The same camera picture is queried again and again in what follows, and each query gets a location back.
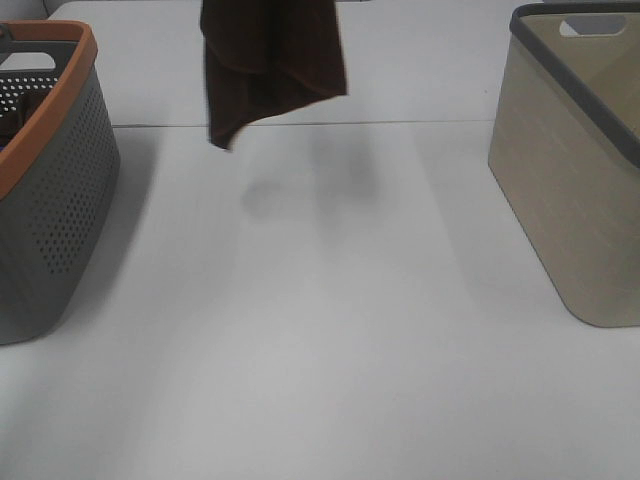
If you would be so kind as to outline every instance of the white table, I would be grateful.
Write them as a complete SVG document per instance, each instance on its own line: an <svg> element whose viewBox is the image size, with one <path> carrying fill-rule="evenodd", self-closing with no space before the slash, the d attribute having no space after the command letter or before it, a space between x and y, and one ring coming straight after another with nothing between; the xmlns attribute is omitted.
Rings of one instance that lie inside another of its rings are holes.
<svg viewBox="0 0 640 480"><path fill-rule="evenodd" d="M635 480L640 329L564 309L491 128L117 129L65 322L0 348L0 477Z"/></svg>
<svg viewBox="0 0 640 480"><path fill-rule="evenodd" d="M491 120L521 0L339 3L350 96L265 124ZM206 125L200 1L72 2L116 125Z"/></svg>

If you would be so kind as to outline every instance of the basket handle hole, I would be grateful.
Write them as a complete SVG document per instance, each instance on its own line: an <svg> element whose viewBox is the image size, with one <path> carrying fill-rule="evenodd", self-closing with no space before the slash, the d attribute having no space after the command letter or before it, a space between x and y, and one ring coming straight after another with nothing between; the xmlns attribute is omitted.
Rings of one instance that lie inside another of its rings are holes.
<svg viewBox="0 0 640 480"><path fill-rule="evenodd" d="M2 72L24 72L29 70L50 71L56 67L53 58L44 52L17 52L12 53L0 63Z"/></svg>
<svg viewBox="0 0 640 480"><path fill-rule="evenodd" d="M572 15L560 24L563 37L613 36L627 25L624 15Z"/></svg>

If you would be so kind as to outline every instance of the dark towel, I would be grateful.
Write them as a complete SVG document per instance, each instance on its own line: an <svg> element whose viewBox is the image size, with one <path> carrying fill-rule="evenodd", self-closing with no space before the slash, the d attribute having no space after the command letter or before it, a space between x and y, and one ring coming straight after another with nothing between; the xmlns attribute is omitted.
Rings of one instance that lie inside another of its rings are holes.
<svg viewBox="0 0 640 480"><path fill-rule="evenodd" d="M347 93L334 0L203 0L211 142Z"/></svg>
<svg viewBox="0 0 640 480"><path fill-rule="evenodd" d="M3 113L0 117L0 148L9 144L46 96L45 92L23 93L14 104L15 110Z"/></svg>

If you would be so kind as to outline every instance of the perforated basket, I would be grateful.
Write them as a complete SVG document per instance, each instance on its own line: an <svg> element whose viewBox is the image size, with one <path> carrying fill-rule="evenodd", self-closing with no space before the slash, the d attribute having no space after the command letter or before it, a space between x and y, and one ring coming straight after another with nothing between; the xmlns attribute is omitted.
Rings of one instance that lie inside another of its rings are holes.
<svg viewBox="0 0 640 480"><path fill-rule="evenodd" d="M78 22L0 24L0 54L45 52L48 71L0 71L0 115L29 91L48 94L0 152L0 344L47 332L92 254L120 157Z"/></svg>
<svg viewBox="0 0 640 480"><path fill-rule="evenodd" d="M598 18L623 27L562 33ZM567 308L640 325L640 3L527 5L511 31L489 165Z"/></svg>

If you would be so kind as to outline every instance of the gray laundry basket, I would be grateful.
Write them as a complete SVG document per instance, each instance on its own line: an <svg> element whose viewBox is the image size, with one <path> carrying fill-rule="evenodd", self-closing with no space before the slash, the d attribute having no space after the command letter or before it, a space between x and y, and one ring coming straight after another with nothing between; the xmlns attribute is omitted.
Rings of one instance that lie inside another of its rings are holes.
<svg viewBox="0 0 640 480"><path fill-rule="evenodd" d="M0 344L47 332L94 249L120 157L79 22L0 24L0 54L45 52L49 71L0 71L0 115L25 92L48 92L0 151Z"/></svg>
<svg viewBox="0 0 640 480"><path fill-rule="evenodd" d="M528 5L511 31L489 165L567 308L640 325L640 3Z"/></svg>

